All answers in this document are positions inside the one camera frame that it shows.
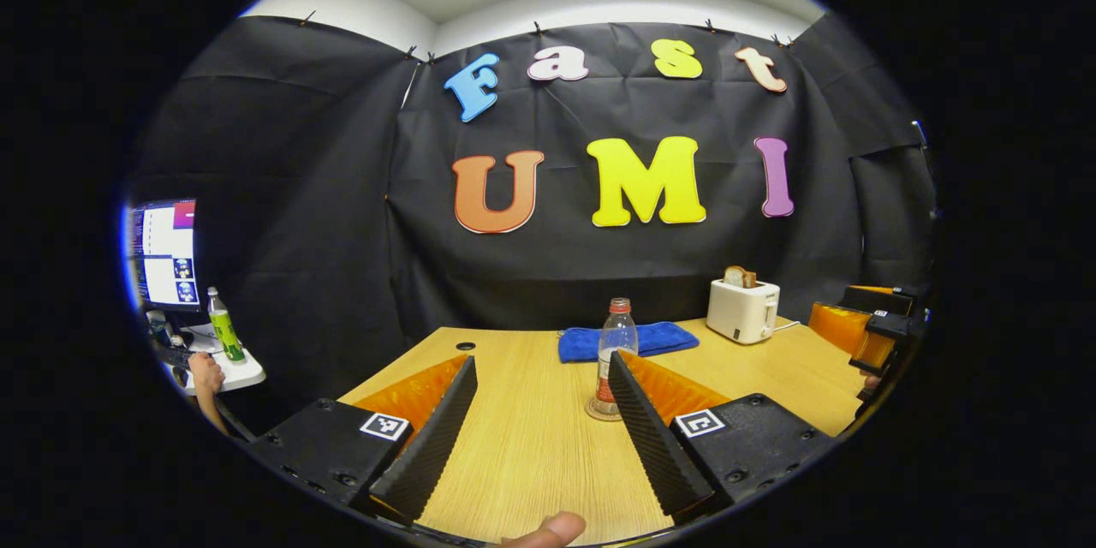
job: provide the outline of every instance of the finger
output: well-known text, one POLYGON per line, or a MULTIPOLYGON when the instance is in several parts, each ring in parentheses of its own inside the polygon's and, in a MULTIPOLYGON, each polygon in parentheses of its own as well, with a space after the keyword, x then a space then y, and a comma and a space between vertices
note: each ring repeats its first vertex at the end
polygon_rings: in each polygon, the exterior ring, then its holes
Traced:
POLYGON ((546 520, 536 532, 517 537, 502 546, 505 548, 563 548, 586 529, 586 521, 571 512, 560 512, 546 520))

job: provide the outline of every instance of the letter m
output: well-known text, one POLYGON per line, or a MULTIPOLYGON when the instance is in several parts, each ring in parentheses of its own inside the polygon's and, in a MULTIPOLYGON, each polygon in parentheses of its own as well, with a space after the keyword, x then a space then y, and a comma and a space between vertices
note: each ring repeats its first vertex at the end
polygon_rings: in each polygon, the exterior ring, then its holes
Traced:
POLYGON ((665 205, 659 209, 662 222, 700 222, 707 212, 700 206, 696 190, 693 155, 697 151, 694 139, 667 137, 659 142, 654 159, 648 169, 625 139, 598 139, 586 147, 586 152, 597 159, 601 182, 601 207, 594 213, 596 227, 623 227, 631 220, 624 209, 623 194, 644 224, 654 216, 659 197, 666 194, 665 205))

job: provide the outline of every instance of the blue cloth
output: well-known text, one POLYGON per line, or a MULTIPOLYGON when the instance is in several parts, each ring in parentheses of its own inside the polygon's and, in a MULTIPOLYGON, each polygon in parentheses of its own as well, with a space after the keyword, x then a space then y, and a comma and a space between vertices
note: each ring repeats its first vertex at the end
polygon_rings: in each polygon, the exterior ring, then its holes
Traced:
MULTIPOLYGON (((682 330, 681 326, 669 321, 637 326, 636 333, 639 335, 639 355, 641 357, 688 350, 700 344, 696 336, 682 330)), ((592 330, 587 327, 569 327, 559 338, 559 361, 564 364, 566 362, 596 362, 597 341, 601 336, 601 330, 592 330)))

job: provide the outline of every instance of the white wall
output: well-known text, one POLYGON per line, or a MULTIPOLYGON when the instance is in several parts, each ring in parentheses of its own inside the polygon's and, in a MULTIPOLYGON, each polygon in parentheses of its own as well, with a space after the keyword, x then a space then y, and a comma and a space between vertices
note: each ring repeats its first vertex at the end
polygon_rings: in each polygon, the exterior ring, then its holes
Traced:
MULTIPOLYGON (((814 19, 822 16, 819 10, 814 19)), ((768 39, 795 39, 810 22, 769 7, 743 0, 513 0, 477 10, 445 22, 437 30, 431 52, 435 56, 479 44, 564 25, 606 22, 664 22, 664 24, 711 25, 718 30, 753 34, 768 39)))
MULTIPOLYGON (((743 0, 513 0, 437 25, 400 0, 259 0, 241 16, 273 14, 335 25, 397 49, 418 45, 414 56, 444 56, 469 45, 564 25, 604 22, 667 22, 705 25, 780 41, 795 39, 810 22, 743 0)), ((821 18, 822 9, 815 18, 821 18)))
POLYGON ((414 56, 422 60, 437 32, 437 24, 400 0, 259 0, 240 18, 271 14, 305 19, 312 10, 316 13, 309 22, 351 30, 404 52, 419 45, 414 56))

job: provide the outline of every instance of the green bottle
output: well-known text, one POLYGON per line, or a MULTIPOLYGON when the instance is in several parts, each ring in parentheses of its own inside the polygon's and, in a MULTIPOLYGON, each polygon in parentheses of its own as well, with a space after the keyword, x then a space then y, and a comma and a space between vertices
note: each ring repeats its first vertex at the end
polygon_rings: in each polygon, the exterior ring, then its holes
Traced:
POLYGON ((208 287, 209 296, 209 321, 213 330, 217 334, 217 340, 225 347, 225 355, 232 362, 243 359, 243 347, 236 338, 236 330, 232 329, 232 320, 228 318, 228 308, 217 296, 216 287, 208 287))

